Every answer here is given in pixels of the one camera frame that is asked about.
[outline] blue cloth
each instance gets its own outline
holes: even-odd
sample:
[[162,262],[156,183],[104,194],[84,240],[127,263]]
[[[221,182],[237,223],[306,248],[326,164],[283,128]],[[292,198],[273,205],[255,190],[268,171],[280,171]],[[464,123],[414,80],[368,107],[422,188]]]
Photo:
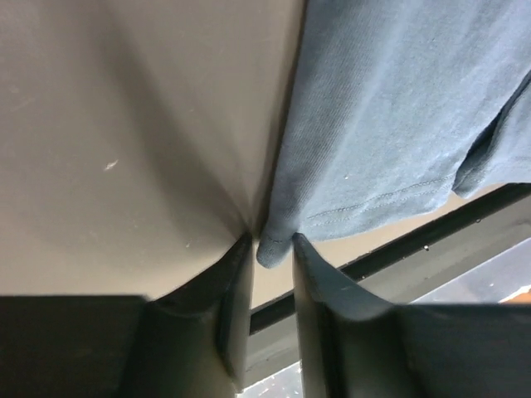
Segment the blue cloth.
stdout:
[[530,37],[522,0],[309,0],[258,261],[531,182]]

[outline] folded fabric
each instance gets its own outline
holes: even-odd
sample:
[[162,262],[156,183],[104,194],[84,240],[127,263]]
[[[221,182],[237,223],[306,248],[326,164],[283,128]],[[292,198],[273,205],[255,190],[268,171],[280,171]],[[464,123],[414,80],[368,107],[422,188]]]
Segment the folded fabric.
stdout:
[[258,261],[531,182],[531,2],[309,0]]

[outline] black edge strip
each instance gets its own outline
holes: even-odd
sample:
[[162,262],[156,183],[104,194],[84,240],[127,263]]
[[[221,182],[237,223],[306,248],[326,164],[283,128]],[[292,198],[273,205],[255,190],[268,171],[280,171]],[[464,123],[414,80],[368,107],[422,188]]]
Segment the black edge strip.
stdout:
[[[420,226],[378,249],[343,265],[348,277],[360,281],[396,262],[433,245],[463,228],[531,195],[531,184],[508,184],[475,201]],[[295,313],[293,290],[261,305],[251,315],[250,335],[278,323]]]

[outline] gray-blue fabric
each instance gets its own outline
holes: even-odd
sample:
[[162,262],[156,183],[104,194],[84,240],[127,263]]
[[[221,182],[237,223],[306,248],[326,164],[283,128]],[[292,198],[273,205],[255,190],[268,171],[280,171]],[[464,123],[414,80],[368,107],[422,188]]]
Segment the gray-blue fabric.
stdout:
[[531,182],[530,71],[528,1],[309,0],[258,261]]

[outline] beige tabletop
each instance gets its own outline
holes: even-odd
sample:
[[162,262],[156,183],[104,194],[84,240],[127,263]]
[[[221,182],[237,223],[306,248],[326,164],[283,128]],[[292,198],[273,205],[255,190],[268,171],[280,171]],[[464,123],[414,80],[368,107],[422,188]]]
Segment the beige tabletop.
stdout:
[[[302,8],[1,1],[0,294],[158,297],[256,231]],[[340,265],[434,216],[319,248]],[[255,285],[284,293],[289,264]]]

